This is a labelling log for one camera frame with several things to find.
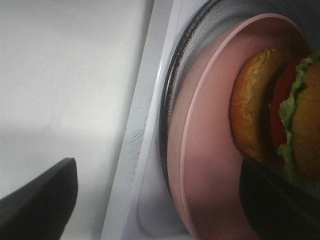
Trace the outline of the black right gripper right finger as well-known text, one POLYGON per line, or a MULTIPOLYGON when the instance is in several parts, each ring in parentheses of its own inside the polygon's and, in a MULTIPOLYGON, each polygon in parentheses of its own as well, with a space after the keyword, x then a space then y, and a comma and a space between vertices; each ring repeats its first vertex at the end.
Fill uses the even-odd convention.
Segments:
POLYGON ((239 196, 262 240, 318 240, 320 201, 252 158, 241 165, 239 196))

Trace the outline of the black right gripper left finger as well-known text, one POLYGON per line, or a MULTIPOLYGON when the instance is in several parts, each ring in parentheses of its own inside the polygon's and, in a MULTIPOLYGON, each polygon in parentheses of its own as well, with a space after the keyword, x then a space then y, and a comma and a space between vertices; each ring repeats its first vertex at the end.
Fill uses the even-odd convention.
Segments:
POLYGON ((77 195, 76 161, 65 158, 0 200, 0 238, 59 240, 77 195))

